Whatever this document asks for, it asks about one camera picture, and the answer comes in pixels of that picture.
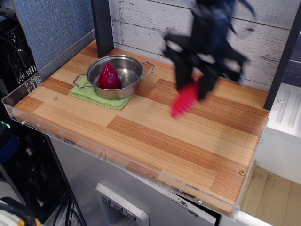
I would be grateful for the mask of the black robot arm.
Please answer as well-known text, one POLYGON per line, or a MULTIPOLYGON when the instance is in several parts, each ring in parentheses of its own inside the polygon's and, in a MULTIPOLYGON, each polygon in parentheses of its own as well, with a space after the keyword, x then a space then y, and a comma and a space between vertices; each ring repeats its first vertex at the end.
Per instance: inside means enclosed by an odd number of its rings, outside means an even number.
POLYGON ((202 100, 219 77, 238 82, 248 58, 227 41, 233 0, 197 0, 190 35, 167 34, 164 56, 175 65, 176 88, 202 100))

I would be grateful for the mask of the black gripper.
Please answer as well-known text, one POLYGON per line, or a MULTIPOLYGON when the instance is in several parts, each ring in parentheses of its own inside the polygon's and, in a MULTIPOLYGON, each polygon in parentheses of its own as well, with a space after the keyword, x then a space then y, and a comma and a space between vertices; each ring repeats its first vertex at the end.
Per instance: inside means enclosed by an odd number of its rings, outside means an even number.
POLYGON ((223 14, 193 15, 190 36, 168 34, 164 40, 181 47, 173 50, 166 45, 164 56, 175 64, 176 88, 182 89, 192 82, 192 70, 198 68, 203 76, 199 82, 198 99, 212 91, 220 76, 238 82, 242 78, 243 65, 248 58, 232 48, 227 41, 232 29, 230 17, 223 14))

